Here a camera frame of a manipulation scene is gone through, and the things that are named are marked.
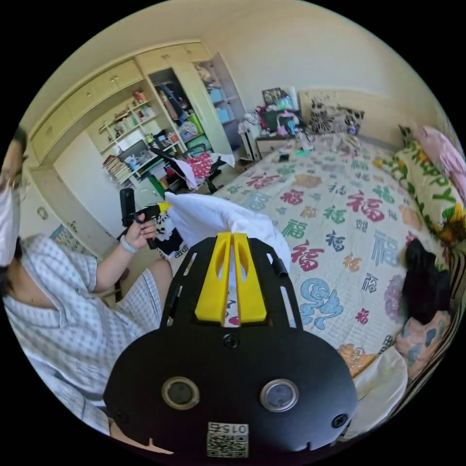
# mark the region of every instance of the chair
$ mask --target chair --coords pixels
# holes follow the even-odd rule
[[[167,155],[165,152],[158,148],[150,148],[149,149],[152,153],[159,155],[162,159],[164,159],[166,162],[168,162],[168,166],[171,168],[171,170],[181,179],[183,180],[186,188],[190,190],[187,186],[186,182],[186,175],[183,173],[183,171],[180,169],[178,165],[175,163],[175,159],[169,155]],[[198,144],[194,147],[192,147],[190,150],[187,150],[182,154],[182,157],[186,160],[195,158],[196,156],[201,155],[204,152],[208,152],[206,145],[205,144]],[[212,164],[211,170],[209,175],[201,182],[198,184],[197,189],[199,189],[203,183],[206,183],[209,193],[214,194],[218,189],[215,187],[215,185],[212,183],[212,180],[218,176],[221,173],[221,170],[219,167],[224,165],[225,162],[222,160],[218,159]]]

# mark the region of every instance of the floor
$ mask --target floor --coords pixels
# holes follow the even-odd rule
[[[243,154],[238,152],[235,153],[235,158],[238,159],[242,157]],[[213,183],[215,186],[219,187],[222,185],[227,185],[231,183],[237,176],[238,173],[236,170],[229,166],[224,165],[222,168],[222,173],[218,175]],[[199,194],[207,194],[208,189],[206,186],[202,186],[201,189],[198,191]],[[128,275],[127,279],[121,282],[121,291],[123,295],[125,295],[137,278],[141,275],[141,273],[150,265],[152,262],[160,259],[161,256],[156,250],[151,250],[149,247],[142,248],[133,258],[131,265],[130,265],[130,274]]]

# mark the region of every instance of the screw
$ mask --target screw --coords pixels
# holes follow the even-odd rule
[[[230,350],[233,350],[239,345],[239,338],[232,333],[228,333],[223,337],[223,344]]]
[[[341,426],[345,424],[345,422],[348,420],[348,415],[346,414],[339,414],[336,416],[333,421],[332,421],[332,427],[334,429],[339,429]]]

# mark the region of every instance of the qr code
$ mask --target qr code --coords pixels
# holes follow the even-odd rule
[[[247,458],[248,433],[247,424],[209,422],[207,456],[217,458]]]

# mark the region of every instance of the face mask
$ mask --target face mask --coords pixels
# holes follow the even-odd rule
[[[0,266],[11,264],[19,236],[19,192],[6,188],[0,193]]]

